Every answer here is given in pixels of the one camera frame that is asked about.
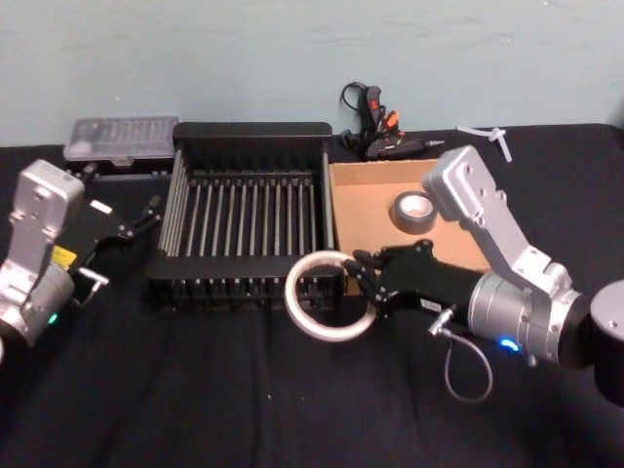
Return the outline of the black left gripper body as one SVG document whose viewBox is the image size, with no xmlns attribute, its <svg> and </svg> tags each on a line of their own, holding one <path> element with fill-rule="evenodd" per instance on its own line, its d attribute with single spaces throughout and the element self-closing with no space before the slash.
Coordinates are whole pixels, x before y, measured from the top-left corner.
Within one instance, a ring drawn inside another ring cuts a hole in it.
<svg viewBox="0 0 624 468">
<path fill-rule="evenodd" d="M 70 276 L 77 274 L 97 254 L 123 242 L 122 225 L 123 219 L 111 207 L 98 200 L 85 202 L 57 238 L 53 262 Z"/>
</svg>

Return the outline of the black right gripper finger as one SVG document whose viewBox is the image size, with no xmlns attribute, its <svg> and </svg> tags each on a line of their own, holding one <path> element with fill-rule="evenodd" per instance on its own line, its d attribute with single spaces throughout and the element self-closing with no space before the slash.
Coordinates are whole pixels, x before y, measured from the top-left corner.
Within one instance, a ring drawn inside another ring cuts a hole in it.
<svg viewBox="0 0 624 468">
<path fill-rule="evenodd" d="M 432 241 L 423 239 L 409 245 L 383 247 L 374 253 L 355 250 L 353 256 L 361 267 L 373 273 L 394 263 L 400 264 L 401 269 L 424 270 L 434 266 L 433 246 Z"/>
<path fill-rule="evenodd" d="M 347 259 L 342 262 L 346 275 L 354 279 L 363 296 L 374 307 L 378 319 L 388 319 L 389 291 L 381 284 L 382 262 L 377 259 Z"/>
</svg>

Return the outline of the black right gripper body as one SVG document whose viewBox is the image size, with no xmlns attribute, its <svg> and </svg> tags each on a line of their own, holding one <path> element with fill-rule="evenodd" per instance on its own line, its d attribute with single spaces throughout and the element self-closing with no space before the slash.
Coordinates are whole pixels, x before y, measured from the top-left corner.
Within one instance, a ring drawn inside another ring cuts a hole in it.
<svg viewBox="0 0 624 468">
<path fill-rule="evenodd" d="M 381 272 L 381 284 L 389 291 L 390 316 L 398 310 L 417 310 L 438 315 L 452 310 L 450 322 L 468 328 L 468 308 L 482 273 L 444 263 L 434 257 L 434 266 L 424 270 L 401 269 L 394 263 Z"/>
</svg>

